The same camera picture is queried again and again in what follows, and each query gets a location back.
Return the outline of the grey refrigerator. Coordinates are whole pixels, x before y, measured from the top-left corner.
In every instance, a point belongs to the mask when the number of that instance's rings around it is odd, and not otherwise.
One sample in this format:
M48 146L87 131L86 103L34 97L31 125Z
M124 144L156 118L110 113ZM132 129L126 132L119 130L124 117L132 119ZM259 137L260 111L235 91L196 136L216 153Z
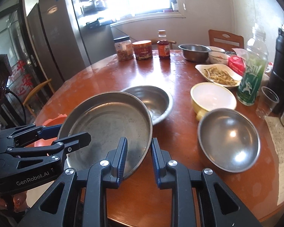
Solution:
M23 0L29 39L54 90L115 53L107 0Z

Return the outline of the yellow handled bowl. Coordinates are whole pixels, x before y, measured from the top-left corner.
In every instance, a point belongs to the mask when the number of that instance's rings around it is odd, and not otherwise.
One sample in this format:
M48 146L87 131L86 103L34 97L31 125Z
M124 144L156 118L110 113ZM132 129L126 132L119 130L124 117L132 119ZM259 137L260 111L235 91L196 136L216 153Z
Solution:
M207 112L214 109L236 109L237 101L232 92L214 83L202 82L196 84L191 88L190 95L192 107L198 121L200 121Z

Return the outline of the clear jar black lid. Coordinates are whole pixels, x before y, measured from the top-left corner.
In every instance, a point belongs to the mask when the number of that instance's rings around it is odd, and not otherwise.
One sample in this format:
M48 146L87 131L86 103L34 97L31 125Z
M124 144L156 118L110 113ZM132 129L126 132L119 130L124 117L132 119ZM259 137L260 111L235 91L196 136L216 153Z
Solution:
M119 61L128 61L134 58L134 50L130 36L114 39L114 45Z

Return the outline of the pink bear plate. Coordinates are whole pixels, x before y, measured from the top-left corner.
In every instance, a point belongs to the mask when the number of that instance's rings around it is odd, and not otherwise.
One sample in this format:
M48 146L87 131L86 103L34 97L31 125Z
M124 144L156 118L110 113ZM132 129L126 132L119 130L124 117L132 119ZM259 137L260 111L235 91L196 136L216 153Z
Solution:
M44 128L43 131L41 131L40 139L31 143L27 147L43 147L51 145L52 142L57 139L59 129L61 128L61 125L66 120L66 118L67 118L66 114L59 114L54 119L46 120L42 124L46 128Z

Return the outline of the steel pan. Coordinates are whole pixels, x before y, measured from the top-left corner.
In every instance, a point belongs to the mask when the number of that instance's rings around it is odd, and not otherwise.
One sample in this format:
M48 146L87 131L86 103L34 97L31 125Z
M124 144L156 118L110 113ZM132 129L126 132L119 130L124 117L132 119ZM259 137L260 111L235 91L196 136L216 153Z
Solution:
M66 118L58 138L81 132L91 135L88 146L66 156L65 168L90 168L127 138L124 179L129 178L145 158L152 140L153 124L144 103L132 94L111 91L95 95L78 105Z

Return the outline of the white ceramic bowl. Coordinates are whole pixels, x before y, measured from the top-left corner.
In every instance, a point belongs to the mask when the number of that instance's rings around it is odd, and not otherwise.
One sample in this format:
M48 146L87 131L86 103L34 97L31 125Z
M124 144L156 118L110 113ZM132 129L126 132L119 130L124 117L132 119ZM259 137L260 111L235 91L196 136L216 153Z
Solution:
M223 52L216 52L211 51L208 53L209 55L209 61L211 64L228 64L228 59L230 58L229 55L223 53Z

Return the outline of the red lidded jar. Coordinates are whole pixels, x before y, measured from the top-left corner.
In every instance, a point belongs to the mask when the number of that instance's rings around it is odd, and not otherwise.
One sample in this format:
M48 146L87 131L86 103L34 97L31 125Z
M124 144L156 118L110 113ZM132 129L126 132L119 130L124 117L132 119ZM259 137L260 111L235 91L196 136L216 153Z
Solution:
M152 42L150 40L142 40L132 43L135 58L138 61L152 58Z

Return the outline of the green drink bottle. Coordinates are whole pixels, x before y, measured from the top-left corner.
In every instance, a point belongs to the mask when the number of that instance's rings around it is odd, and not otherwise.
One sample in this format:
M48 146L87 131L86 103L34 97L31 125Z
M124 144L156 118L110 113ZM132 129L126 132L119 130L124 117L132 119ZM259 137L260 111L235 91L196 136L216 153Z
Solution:
M263 74L268 63L268 50L265 44L266 33L264 28L254 24L252 38L247 42L245 72L237 89L237 99L246 106L255 103Z

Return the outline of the wide-rim steel bowl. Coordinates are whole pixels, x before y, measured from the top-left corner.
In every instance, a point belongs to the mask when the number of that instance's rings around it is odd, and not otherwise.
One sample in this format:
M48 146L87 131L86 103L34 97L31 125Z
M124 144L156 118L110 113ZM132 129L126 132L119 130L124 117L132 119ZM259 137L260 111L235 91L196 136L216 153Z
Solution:
M122 90L139 98L147 107L152 124L162 122L171 113L173 97L170 93L156 86L134 86Z

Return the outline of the wooden chair back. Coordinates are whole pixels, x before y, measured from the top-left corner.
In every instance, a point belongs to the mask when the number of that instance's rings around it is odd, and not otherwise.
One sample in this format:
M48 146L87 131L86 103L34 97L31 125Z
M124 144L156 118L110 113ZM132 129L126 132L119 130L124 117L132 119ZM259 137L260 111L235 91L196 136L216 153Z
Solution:
M212 29L208 30L208 36L210 46L222 48L226 51L233 51L234 48L244 48L243 36Z

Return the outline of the brown sauce bottle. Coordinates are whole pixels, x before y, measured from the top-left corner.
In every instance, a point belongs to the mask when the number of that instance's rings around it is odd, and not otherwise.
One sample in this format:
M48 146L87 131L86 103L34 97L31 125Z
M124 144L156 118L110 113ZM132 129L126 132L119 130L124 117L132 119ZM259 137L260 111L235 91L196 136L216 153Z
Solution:
M165 30L158 31L158 41L156 44L157 44L159 58L169 59L170 58L170 45L167 40Z

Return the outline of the clear plastic cup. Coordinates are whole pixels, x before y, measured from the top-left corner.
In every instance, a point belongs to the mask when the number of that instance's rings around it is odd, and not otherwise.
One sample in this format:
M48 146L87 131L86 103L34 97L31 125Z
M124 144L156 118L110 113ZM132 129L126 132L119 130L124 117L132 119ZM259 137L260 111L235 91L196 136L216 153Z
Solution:
M256 115L260 119L269 116L275 106L279 103L277 94L266 86L261 87L260 98L256 109Z

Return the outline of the black thermos flask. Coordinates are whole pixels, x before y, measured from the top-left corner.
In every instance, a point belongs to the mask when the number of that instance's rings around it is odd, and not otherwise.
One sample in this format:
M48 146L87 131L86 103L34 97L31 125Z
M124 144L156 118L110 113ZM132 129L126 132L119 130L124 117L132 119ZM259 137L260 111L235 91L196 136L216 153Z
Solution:
M278 29L278 37L275 46L275 60L267 87L279 98L279 103L273 109L273 113L279 114L284 109L284 22Z

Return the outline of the round steel bowl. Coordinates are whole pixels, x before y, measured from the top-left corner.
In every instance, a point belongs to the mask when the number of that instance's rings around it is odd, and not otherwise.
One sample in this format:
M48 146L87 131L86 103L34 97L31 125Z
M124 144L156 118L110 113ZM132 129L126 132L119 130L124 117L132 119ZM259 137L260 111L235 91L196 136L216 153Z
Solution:
M205 114L198 123L197 136L205 156L229 173L249 170L260 155L256 127L236 110L220 108Z

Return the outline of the red tissue pack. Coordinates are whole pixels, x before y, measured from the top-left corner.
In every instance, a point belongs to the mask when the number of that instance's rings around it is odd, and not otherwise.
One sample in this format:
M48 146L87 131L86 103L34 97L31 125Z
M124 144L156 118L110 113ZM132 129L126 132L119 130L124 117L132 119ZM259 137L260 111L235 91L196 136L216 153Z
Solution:
M242 58L238 56L231 56L228 59L228 67L240 76L245 73L246 65Z

